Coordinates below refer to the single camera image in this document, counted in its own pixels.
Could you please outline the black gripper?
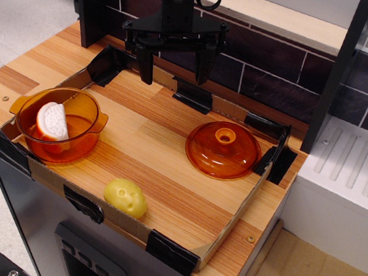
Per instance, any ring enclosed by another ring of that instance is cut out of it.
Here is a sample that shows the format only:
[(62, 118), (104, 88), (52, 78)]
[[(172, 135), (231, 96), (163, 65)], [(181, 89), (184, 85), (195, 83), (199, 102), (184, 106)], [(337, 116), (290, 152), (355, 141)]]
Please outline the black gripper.
[(194, 10), (194, 0), (162, 0), (161, 8), (148, 17), (127, 20), (126, 48), (136, 53), (141, 80), (153, 83), (153, 52), (193, 52), (196, 82), (203, 85), (215, 57), (225, 46), (226, 22), (204, 18)]

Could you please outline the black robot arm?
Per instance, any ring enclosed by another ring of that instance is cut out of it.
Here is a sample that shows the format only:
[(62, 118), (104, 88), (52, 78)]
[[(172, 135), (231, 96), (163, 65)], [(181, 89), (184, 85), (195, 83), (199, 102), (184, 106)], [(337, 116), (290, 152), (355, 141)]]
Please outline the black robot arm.
[(194, 12), (197, 4), (203, 10), (214, 10), (220, 4), (203, 5), (201, 0), (162, 0), (160, 10), (152, 16), (125, 21), (125, 47), (136, 56), (136, 65), (144, 83), (153, 82), (154, 52), (193, 52), (195, 80), (204, 84), (216, 57), (225, 49), (229, 26), (203, 18)]

